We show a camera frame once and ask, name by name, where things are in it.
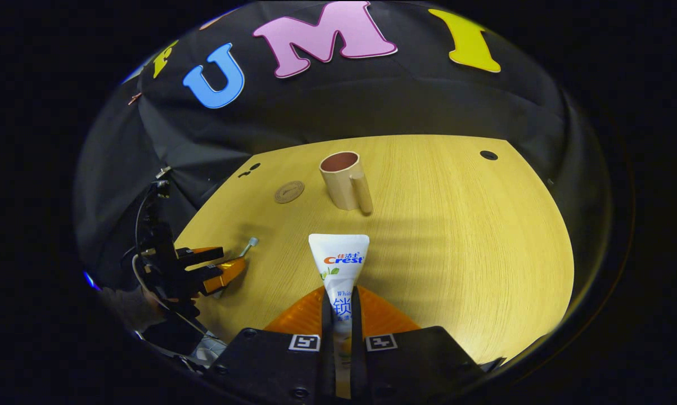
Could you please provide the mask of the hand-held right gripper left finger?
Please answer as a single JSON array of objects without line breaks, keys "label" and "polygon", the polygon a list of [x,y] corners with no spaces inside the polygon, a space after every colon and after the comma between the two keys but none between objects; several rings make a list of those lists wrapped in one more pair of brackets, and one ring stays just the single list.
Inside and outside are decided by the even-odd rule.
[{"label": "hand-held right gripper left finger", "polygon": [[336,403],[332,321],[319,287],[266,328],[244,328],[214,362],[214,382],[237,403]]}]

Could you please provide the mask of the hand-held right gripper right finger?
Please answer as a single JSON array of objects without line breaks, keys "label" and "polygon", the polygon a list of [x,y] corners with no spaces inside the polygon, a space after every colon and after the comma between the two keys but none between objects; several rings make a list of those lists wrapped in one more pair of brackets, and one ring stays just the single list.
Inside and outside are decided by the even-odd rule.
[{"label": "hand-held right gripper right finger", "polygon": [[361,287],[353,303],[352,403],[452,403],[486,377],[443,327],[370,334]]}]

